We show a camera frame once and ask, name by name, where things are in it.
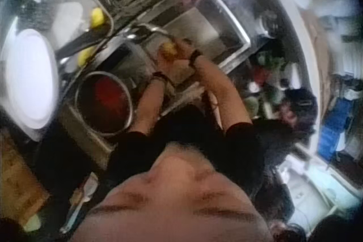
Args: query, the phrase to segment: black shirt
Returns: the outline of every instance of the black shirt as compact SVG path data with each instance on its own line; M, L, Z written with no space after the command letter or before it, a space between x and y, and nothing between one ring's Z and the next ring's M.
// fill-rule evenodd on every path
M224 135L191 105L159 120L149 137L139 132L123 133L108 163L109 177L119 184L148 171L169 142L197 147L218 172L247 195L253 196L260 188L264 157L254 126L235 124Z

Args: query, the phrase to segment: red food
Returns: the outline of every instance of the red food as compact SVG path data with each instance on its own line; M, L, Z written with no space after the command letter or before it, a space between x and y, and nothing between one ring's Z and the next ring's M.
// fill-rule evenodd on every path
M118 118L123 118L127 114L126 94L119 84L109 77L97 80L95 98L101 106Z

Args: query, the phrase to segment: forehead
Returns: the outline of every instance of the forehead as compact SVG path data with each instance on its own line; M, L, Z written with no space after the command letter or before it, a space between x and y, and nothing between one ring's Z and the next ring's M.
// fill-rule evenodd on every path
M264 222L192 213L117 213L86 218L72 241L270 241Z

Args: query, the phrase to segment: wrist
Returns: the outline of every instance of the wrist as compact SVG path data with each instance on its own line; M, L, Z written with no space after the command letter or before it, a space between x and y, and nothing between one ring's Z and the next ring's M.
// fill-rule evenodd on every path
M198 49L194 50L189 58L189 66L195 69L195 62L200 56L202 53Z
M161 82L163 82L165 85L167 85L168 83L171 83L169 77L167 75L165 75L164 73L162 73L161 71L157 71L153 73L153 77L151 78L151 80L159 80Z

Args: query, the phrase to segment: person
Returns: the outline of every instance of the person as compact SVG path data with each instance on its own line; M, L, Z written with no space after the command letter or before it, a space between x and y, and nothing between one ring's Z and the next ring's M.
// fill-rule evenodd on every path
M286 223L294 213L290 192L276 168L295 149L296 142L307 139L314 132L317 112L315 96L300 88L285 91L276 120L254 120L265 160L263 182L254 205L267 222L278 219Z
M109 159L119 184L86 215L71 241L272 241L250 197L261 183L263 151L230 79L193 46L159 50L130 129ZM158 121L167 82L184 66L218 101L222 130L188 105Z

